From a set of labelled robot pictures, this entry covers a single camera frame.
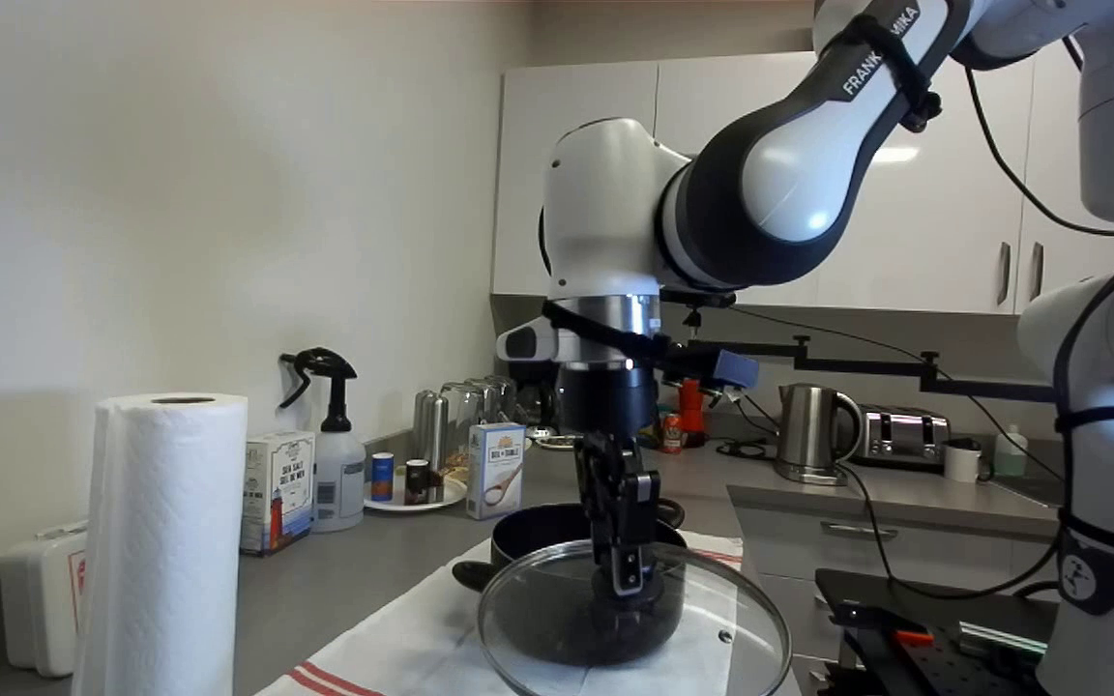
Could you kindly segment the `white plastic case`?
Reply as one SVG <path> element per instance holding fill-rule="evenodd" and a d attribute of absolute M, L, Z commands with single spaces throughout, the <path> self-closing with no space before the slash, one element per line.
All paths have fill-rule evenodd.
<path fill-rule="evenodd" d="M 81 633 L 88 521 L 53 526 L 0 558 L 6 659 L 61 679 L 74 674 Z"/>

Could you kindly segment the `glass lid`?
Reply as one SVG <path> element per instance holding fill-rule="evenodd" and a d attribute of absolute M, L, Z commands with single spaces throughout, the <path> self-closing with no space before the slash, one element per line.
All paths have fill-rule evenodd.
<path fill-rule="evenodd" d="M 685 547 L 644 549 L 641 590 L 618 594 L 588 540 L 504 565 L 476 617 L 485 660 L 516 696 L 793 696 L 776 602 Z"/>

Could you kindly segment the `row of steel canisters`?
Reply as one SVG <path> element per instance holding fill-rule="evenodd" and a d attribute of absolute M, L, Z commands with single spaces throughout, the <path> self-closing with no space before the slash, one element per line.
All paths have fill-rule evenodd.
<path fill-rule="evenodd" d="M 514 405 L 516 384 L 499 375 L 447 382 L 438 391 L 416 392 L 411 454 L 437 464 L 447 479 L 467 481 L 470 430 L 477 424 L 510 421 Z"/>

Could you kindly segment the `drawer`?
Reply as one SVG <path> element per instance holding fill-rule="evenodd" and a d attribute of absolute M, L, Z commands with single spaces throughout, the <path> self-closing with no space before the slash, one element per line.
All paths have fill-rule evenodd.
<path fill-rule="evenodd" d="M 981 590 L 1012 580 L 1049 547 L 1047 542 L 897 525 L 881 525 L 881 529 L 897 529 L 900 535 L 878 542 L 821 530 L 822 520 L 870 526 L 864 518 L 744 506 L 735 507 L 735 512 L 756 571 L 792 580 L 812 581 L 821 568 L 876 576 L 891 569 L 909 582 Z"/>

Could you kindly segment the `red bottle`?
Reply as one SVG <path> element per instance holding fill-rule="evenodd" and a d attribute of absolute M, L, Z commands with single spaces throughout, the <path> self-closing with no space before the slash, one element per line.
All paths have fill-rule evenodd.
<path fill-rule="evenodd" d="M 694 447 L 695 441 L 706 440 L 704 395 L 698 380 L 685 379 L 678 389 L 678 419 L 687 447 Z"/>

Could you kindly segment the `steel toaster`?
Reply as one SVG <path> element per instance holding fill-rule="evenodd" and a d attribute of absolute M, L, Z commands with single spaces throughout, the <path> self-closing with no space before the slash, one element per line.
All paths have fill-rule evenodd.
<path fill-rule="evenodd" d="M 850 462 L 867 467 L 941 476 L 942 447 L 950 420 L 917 406 L 864 404 L 864 438 Z"/>

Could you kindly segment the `wall cabinet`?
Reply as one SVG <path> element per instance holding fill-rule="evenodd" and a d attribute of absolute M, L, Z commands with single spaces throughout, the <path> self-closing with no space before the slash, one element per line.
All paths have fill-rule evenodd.
<path fill-rule="evenodd" d="M 505 75 L 492 294 L 547 294 L 538 246 L 543 175 L 565 133 L 627 116 L 698 153 L 713 133 L 776 101 L 813 53 L 518 68 Z M 1079 79 L 1061 45 L 998 71 L 950 61 L 942 114 L 886 138 L 830 259 L 804 278 L 740 294 L 747 305 L 1017 314 L 1048 290 L 1114 272 L 1105 220 L 1079 200 Z"/>

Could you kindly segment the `cabinet door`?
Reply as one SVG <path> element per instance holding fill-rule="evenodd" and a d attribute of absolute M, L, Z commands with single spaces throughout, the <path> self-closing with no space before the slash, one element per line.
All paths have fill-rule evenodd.
<path fill-rule="evenodd" d="M 504 76 L 491 292 L 544 296 L 538 243 L 545 171 L 553 146 L 579 125 L 627 116 L 652 129 L 656 62 L 517 68 Z"/>
<path fill-rule="evenodd" d="M 942 114 L 924 133 L 895 129 L 876 153 L 843 237 L 817 269 L 818 307 L 1012 312 L 1024 197 L 996 155 L 1022 175 L 1033 75 L 1015 65 L 968 80 L 942 65 Z M 1012 243 L 1012 291 L 996 307 L 1001 242 Z"/>
<path fill-rule="evenodd" d="M 1114 231 L 1114 224 L 1092 215 L 1079 189 L 1079 70 L 1064 45 L 1049 45 L 1030 58 L 1033 107 L 1024 166 L 1027 189 L 1064 220 Z M 1066 228 L 1030 203 L 1022 216 L 1022 264 L 1015 308 L 1029 301 L 1033 243 L 1046 247 L 1043 294 L 1093 276 L 1114 273 L 1114 238 Z"/>

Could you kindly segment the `white plate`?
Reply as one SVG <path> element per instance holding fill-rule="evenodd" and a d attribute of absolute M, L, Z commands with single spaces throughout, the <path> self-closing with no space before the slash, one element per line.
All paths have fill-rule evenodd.
<path fill-rule="evenodd" d="M 430 512 L 465 504 L 467 486 L 465 486 L 465 481 L 447 477 L 444 478 L 444 494 L 442 496 L 442 501 L 423 504 L 407 504 L 405 472 L 402 472 L 394 476 L 393 497 L 391 497 L 389 501 L 372 501 L 370 492 L 371 486 L 367 486 L 367 500 L 364 501 L 365 510 L 388 512 L 388 514 L 420 514 L 420 512 Z"/>

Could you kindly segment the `paper towel roll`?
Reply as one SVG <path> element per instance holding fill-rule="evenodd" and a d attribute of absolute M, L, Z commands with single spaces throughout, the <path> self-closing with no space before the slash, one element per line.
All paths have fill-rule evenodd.
<path fill-rule="evenodd" d="M 97 406 L 72 696 L 233 695 L 247 414 L 225 393 Z"/>

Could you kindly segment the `white mug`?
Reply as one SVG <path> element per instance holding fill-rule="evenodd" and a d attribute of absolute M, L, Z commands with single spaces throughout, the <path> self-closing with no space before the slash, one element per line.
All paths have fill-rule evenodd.
<path fill-rule="evenodd" d="M 942 444 L 942 476 L 960 483 L 990 481 L 991 465 L 984 459 L 983 442 L 973 437 L 956 437 Z"/>

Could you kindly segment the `steel electric kettle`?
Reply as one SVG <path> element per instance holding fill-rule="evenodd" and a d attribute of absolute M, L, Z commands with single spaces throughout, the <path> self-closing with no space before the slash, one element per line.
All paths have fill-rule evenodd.
<path fill-rule="evenodd" d="M 847 393 L 822 385 L 782 385 L 778 392 L 778 474 L 805 486 L 847 486 L 841 465 L 858 452 L 866 434 L 861 406 Z"/>

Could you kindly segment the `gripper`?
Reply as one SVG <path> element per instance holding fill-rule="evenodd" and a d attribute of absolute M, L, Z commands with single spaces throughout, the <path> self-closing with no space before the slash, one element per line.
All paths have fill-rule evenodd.
<path fill-rule="evenodd" d="M 653 424 L 658 401 L 654 371 L 563 365 L 556 389 L 563 430 L 587 433 L 576 442 L 574 458 L 582 507 L 592 525 L 594 563 L 610 566 L 613 555 L 613 592 L 616 597 L 641 594 L 654 562 L 651 545 L 659 476 L 655 471 L 627 473 L 618 492 L 620 450 L 610 435 L 632 437 Z"/>

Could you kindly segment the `black pot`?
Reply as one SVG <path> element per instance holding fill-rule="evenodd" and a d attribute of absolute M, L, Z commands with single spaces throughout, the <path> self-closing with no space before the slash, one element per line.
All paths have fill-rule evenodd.
<path fill-rule="evenodd" d="M 641 594 L 618 597 L 592 558 L 592 525 L 576 503 L 529 507 L 504 516 L 486 563 L 455 563 L 455 581 L 483 592 L 504 568 L 553 549 L 557 558 L 514 574 L 522 589 L 498 594 L 504 637 L 522 655 L 578 668 L 606 668 L 658 651 L 684 616 L 684 563 L 649 559 Z"/>

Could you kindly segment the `white salt box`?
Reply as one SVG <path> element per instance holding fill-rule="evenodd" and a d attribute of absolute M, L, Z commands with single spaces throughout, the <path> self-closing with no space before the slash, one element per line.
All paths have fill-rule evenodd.
<path fill-rule="evenodd" d="M 314 450 L 312 432 L 250 437 L 245 447 L 240 552 L 266 558 L 309 533 Z"/>

